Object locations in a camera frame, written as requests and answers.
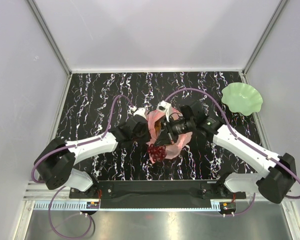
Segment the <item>red grape bunch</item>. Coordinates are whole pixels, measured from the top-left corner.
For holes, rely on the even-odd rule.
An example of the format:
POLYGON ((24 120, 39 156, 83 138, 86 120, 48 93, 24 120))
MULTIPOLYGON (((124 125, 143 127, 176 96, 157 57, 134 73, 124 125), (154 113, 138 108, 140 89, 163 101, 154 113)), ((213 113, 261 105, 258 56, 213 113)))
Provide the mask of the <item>red grape bunch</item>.
POLYGON ((154 144, 150 144, 147 152, 152 163, 162 162, 167 156, 165 145, 155 146, 154 144))

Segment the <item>pink plastic bag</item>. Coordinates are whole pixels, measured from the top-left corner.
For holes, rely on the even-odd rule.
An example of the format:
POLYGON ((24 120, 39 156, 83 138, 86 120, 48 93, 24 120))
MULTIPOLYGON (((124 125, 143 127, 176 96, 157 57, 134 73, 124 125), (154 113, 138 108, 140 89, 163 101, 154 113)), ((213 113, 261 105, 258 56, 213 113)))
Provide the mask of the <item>pink plastic bag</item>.
POLYGON ((168 111, 156 109, 146 116, 150 133, 147 152, 151 163, 160 163, 165 159, 171 160, 177 157, 182 148, 192 138, 193 132, 173 132, 176 127, 173 124, 181 124, 184 120, 182 112, 170 107, 168 111))

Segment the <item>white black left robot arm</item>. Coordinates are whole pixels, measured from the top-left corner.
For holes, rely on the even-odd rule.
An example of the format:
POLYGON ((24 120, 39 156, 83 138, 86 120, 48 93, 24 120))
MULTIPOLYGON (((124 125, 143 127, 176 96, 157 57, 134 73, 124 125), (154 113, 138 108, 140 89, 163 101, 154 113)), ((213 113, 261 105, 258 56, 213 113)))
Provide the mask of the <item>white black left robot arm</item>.
POLYGON ((35 160, 34 167, 49 190, 65 186, 93 198, 98 193, 97 184, 90 174, 74 166, 91 157, 127 148, 134 142, 147 143, 150 138, 147 120, 137 115, 94 137, 69 142, 53 139, 35 160))

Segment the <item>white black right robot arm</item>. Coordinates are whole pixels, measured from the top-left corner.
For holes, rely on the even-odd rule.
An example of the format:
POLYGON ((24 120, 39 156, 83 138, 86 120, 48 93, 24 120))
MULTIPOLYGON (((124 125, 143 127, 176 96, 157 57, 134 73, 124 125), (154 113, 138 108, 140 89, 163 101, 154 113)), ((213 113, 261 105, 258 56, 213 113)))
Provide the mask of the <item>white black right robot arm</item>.
POLYGON ((296 182, 295 158, 278 155, 244 137, 217 116, 208 116, 198 103, 184 105, 178 115, 171 104, 161 101, 157 111, 160 133, 155 146, 175 144, 182 135, 193 133, 204 142, 220 146, 248 163, 255 173, 226 173, 216 183, 214 191, 222 198, 237 192, 260 193, 268 201, 279 204, 296 182))

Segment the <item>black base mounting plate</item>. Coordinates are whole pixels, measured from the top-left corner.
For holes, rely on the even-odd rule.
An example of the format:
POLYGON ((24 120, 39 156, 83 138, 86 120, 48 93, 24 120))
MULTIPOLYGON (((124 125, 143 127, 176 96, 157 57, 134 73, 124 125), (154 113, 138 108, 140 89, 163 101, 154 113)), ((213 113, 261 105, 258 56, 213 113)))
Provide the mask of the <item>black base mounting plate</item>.
POLYGON ((72 187, 71 199, 115 199, 123 196, 191 196, 200 199, 235 199, 246 198, 243 192, 230 192, 216 180, 104 180, 98 181, 83 192, 72 187))

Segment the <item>green wavy plastic bowl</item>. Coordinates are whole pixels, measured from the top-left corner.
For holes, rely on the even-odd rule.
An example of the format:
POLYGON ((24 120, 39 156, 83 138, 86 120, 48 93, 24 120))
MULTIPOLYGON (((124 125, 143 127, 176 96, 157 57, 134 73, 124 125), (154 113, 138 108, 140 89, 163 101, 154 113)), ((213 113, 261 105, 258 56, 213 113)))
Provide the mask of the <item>green wavy plastic bowl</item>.
POLYGON ((263 98, 258 90, 246 83, 230 83, 221 93, 221 102, 227 105, 232 113, 249 116, 258 113, 263 105, 263 98))

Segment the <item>aluminium frame rail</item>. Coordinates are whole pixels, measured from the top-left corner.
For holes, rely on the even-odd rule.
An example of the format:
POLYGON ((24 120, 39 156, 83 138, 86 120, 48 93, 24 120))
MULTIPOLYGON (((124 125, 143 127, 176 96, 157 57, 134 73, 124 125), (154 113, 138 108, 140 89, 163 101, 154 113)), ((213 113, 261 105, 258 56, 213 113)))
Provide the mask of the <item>aluminium frame rail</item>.
MULTIPOLYGON (((30 181, 26 187, 23 199, 24 200, 51 200, 55 193, 61 189, 61 187, 49 190, 45 184, 35 183, 30 181)), ((63 188, 55 197, 56 200, 69 199, 70 188, 63 188)))

